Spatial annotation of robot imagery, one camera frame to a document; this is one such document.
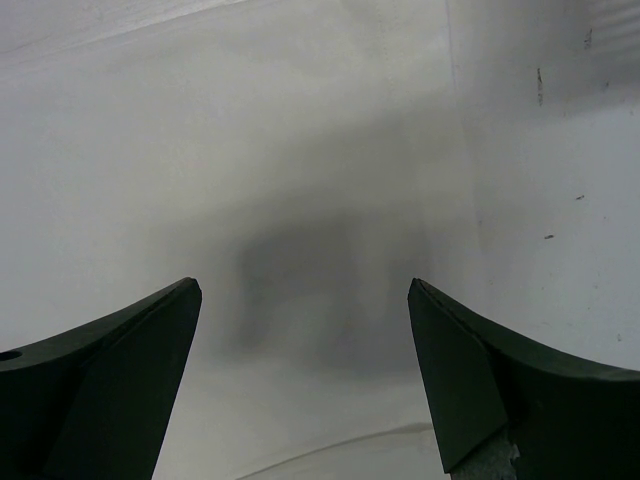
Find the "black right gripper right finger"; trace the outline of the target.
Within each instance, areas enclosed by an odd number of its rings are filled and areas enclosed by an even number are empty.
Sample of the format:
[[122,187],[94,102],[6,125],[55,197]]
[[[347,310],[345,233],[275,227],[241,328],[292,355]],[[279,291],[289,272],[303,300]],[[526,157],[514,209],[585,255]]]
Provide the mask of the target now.
[[453,479],[635,479],[639,374],[509,330],[427,282],[408,293],[444,471]]

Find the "white t shirt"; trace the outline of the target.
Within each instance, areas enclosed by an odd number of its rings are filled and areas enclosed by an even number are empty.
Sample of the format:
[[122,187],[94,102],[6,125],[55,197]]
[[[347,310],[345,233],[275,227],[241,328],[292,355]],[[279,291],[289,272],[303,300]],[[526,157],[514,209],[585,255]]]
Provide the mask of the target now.
[[1,343],[183,277],[158,479],[419,437],[416,277],[469,295],[447,1],[5,1]]

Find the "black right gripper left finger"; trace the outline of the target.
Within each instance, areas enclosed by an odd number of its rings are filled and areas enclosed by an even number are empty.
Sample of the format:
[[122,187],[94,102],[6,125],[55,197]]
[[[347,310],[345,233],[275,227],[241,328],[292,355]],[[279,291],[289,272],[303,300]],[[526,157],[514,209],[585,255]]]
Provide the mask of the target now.
[[2,478],[152,478],[200,308],[198,282],[184,278],[2,352]]

